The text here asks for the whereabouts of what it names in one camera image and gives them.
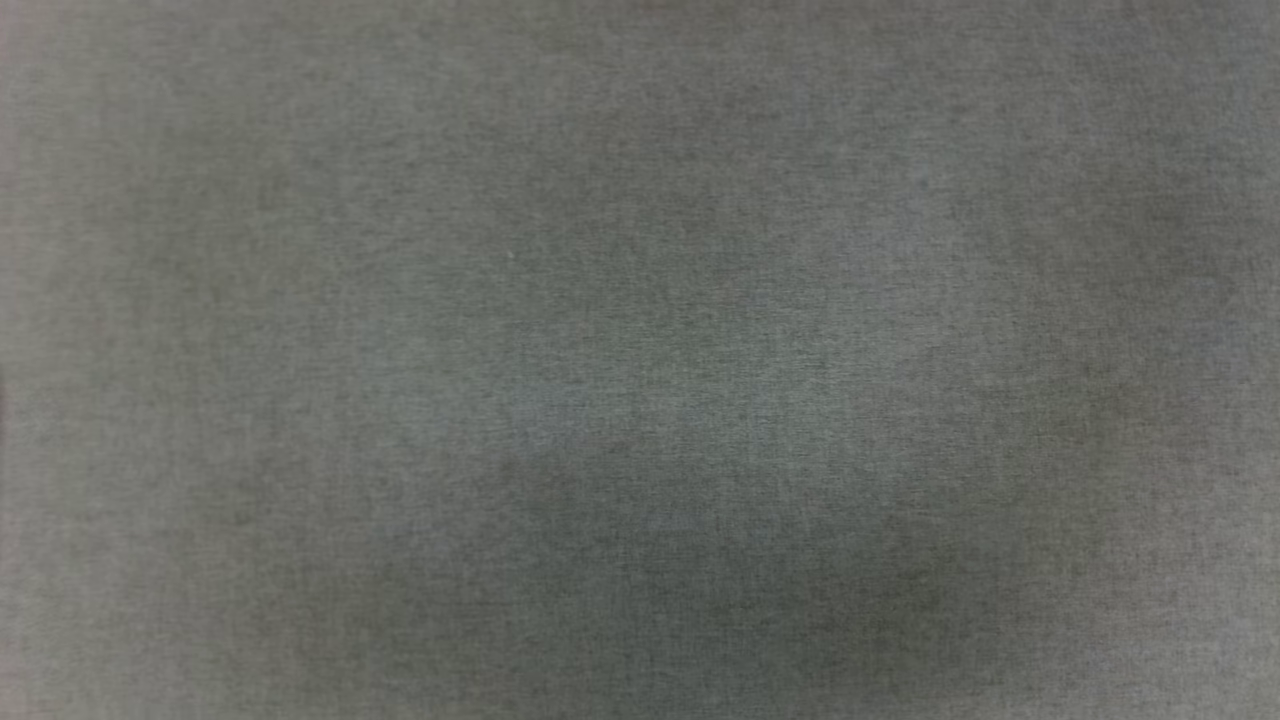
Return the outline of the grey fabric sofa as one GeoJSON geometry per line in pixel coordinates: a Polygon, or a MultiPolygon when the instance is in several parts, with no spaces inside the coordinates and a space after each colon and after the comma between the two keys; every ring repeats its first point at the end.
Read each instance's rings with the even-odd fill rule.
{"type": "Polygon", "coordinates": [[[1280,0],[0,0],[0,720],[1280,720],[1280,0]]]}

